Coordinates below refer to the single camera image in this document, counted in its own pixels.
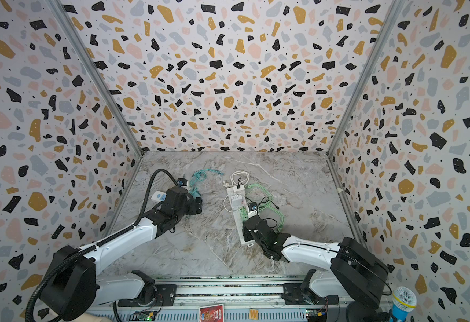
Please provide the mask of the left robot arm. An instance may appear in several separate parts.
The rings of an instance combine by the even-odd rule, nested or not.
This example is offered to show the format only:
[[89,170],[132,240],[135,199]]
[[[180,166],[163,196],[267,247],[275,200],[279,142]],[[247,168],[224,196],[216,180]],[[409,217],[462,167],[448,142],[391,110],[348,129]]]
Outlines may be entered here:
[[163,305],[155,280],[149,275],[134,270],[124,276],[101,279],[100,273],[131,250],[162,236],[174,232],[185,216],[202,212],[202,199],[190,191],[184,178],[173,178],[172,188],[151,209],[147,209],[150,189],[160,173],[152,174],[142,202],[141,211],[133,224],[99,241],[74,248],[65,246],[54,253],[49,268],[33,291],[25,309],[25,320],[35,320],[35,305],[42,301],[55,313],[55,321],[72,321],[95,305],[119,301],[130,301],[138,306]]

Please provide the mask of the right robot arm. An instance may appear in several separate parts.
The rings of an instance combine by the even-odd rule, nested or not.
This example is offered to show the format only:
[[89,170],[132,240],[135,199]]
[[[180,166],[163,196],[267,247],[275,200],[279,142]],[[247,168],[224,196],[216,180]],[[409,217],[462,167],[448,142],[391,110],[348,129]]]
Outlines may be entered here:
[[314,267],[302,283],[302,295],[312,304],[328,296],[349,296],[365,307],[377,309],[389,270],[374,254],[351,237],[339,243],[303,240],[277,233],[259,216],[243,223],[243,233],[252,236],[266,258],[276,262],[304,263]]

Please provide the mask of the large colourful power strip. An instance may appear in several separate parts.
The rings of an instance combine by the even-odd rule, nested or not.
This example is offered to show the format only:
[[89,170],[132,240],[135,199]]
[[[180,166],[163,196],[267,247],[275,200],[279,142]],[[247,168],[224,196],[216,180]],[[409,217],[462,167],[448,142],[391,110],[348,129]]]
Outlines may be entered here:
[[[245,197],[244,185],[242,185],[240,183],[236,184],[236,185],[240,185],[242,187],[241,195],[243,195]],[[227,195],[226,200],[230,204],[230,197],[228,195]],[[237,229],[237,232],[238,232],[238,236],[239,236],[239,240],[240,240],[241,245],[246,246],[248,248],[251,248],[255,245],[254,240],[253,240],[250,233],[244,233],[244,230],[243,230],[243,228],[244,228],[243,223],[248,219],[247,205],[248,205],[247,204],[247,199],[245,198],[244,207],[242,207],[240,209],[232,209],[232,207],[230,205],[230,208],[228,210],[229,210],[229,212],[231,212],[233,214],[233,218],[235,220],[236,229]]]

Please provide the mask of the small white blue power strip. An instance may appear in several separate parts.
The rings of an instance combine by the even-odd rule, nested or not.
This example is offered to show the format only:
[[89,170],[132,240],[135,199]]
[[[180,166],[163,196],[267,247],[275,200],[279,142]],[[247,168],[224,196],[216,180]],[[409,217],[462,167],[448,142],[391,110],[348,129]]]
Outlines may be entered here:
[[156,191],[151,196],[151,200],[158,203],[158,202],[164,201],[166,199],[166,196],[167,196],[166,193],[162,191]]

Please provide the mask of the white rectangular charger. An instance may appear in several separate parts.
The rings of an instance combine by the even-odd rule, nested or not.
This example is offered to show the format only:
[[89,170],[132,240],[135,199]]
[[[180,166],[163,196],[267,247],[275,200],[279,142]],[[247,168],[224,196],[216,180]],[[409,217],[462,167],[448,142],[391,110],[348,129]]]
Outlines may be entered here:
[[233,195],[230,197],[230,205],[232,209],[240,209],[244,207],[245,197],[243,195]]

